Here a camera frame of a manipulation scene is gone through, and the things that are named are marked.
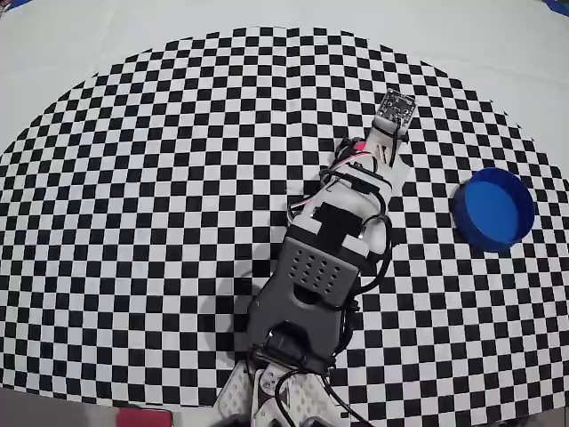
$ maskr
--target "white table surface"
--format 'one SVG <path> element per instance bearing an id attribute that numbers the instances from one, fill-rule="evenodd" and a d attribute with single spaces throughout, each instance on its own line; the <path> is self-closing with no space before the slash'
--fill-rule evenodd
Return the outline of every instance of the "white table surface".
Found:
<path id="1" fill-rule="evenodd" d="M 344 29 L 424 60 L 508 112 L 569 177 L 569 18 L 538 0 L 34 0 L 0 20 L 0 151 L 96 71 L 246 26 Z"/>

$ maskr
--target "blue lid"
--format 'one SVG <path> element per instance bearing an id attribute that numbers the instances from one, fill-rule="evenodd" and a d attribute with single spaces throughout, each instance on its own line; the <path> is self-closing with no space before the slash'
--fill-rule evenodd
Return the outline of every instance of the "blue lid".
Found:
<path id="1" fill-rule="evenodd" d="M 533 226 L 532 196 L 512 173 L 489 167 L 457 190 L 454 220 L 466 240 L 486 252 L 508 250 Z"/>

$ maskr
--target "red object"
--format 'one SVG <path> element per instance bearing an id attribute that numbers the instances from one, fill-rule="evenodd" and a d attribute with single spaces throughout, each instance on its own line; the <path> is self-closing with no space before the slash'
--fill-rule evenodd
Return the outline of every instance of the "red object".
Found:
<path id="1" fill-rule="evenodd" d="M 123 407 L 116 416 L 116 427 L 172 427 L 172 414 L 155 409 Z"/>
<path id="2" fill-rule="evenodd" d="M 364 151 L 365 150 L 365 141 L 359 141 L 354 144 L 354 150 L 356 151 Z"/>

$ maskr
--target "checkered mat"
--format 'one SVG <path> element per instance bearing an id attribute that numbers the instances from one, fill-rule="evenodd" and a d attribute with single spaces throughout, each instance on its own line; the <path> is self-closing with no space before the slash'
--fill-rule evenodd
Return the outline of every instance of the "checkered mat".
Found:
<path id="1" fill-rule="evenodd" d="M 63 399 L 211 405 L 243 356 L 285 204 L 318 188 L 388 88 L 414 96 L 397 247 L 331 382 L 388 424 L 565 405 L 567 181 L 490 101 L 349 33 L 242 28 L 132 56 L 65 93 L 0 158 L 0 379 Z M 509 254 L 453 228 L 485 166 L 538 216 Z M 364 282 L 374 275 L 365 272 Z"/>

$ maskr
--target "circuit board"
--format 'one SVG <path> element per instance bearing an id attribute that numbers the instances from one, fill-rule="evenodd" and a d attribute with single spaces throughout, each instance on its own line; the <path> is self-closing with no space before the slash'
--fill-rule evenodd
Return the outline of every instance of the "circuit board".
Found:
<path id="1" fill-rule="evenodd" d="M 407 128 L 415 111 L 415 100 L 393 89 L 388 89 L 381 100 L 377 115 L 396 123 L 397 120 L 402 128 Z"/>

